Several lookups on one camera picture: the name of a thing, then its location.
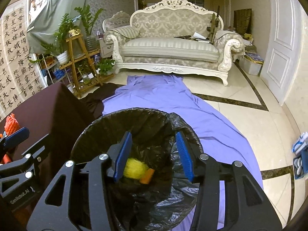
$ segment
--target plastic bag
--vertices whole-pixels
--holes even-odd
[[[189,143],[201,143],[192,128],[177,114],[155,109],[133,108],[105,115],[76,141],[71,159],[87,162],[120,142],[130,131],[130,157],[143,161],[155,173],[149,185],[123,177],[108,184],[111,211],[118,230],[164,231],[177,226],[196,204],[199,185],[184,177],[175,144],[175,133],[183,131]]]

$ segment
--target striped pillow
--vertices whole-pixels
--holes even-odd
[[[110,29],[110,31],[117,32],[120,35],[126,38],[130,38],[130,39],[136,38],[139,35],[139,30],[131,26],[123,26],[119,28],[114,28],[114,29]]]

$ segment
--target brown cloth hanging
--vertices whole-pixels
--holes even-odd
[[[93,93],[89,93],[86,97],[79,99],[82,103],[86,105],[88,110],[93,114],[95,119],[102,116],[104,105],[102,100],[113,96],[115,90],[122,85],[114,83],[104,83],[103,86],[99,87]]]
[[[252,9],[240,9],[234,11],[234,22],[233,27],[235,31],[244,36],[244,34],[251,34],[251,16]]]

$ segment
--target dark brown cloth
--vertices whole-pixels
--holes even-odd
[[[27,127],[30,136],[18,145],[11,155],[13,161],[46,134],[51,135],[48,157],[39,165],[40,181],[46,189],[63,164],[69,160],[70,151],[82,131],[94,121],[93,114],[62,83],[53,84],[33,95],[13,110],[21,127]],[[0,122],[4,131],[6,119]],[[31,204],[30,212],[36,202]]]
[[[251,17],[251,8],[234,11],[233,27],[235,28],[235,31],[241,36],[244,36],[246,33],[251,34]]]
[[[86,97],[80,99],[81,102],[85,103],[88,110],[94,115],[95,119],[102,116],[104,105],[102,100],[113,96],[115,90],[121,85],[114,83],[105,83],[103,86],[99,87],[93,93],[88,94]]]

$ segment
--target brown table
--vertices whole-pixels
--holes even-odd
[[[79,101],[62,83],[55,83],[27,99],[13,110],[21,127],[27,127],[30,136],[10,155],[13,161],[46,134],[51,135],[51,152],[39,165],[40,181],[46,189],[63,164],[69,160],[70,151],[82,131],[94,121],[86,105]],[[0,122],[4,131],[6,119]],[[27,209],[31,213],[37,202]]]

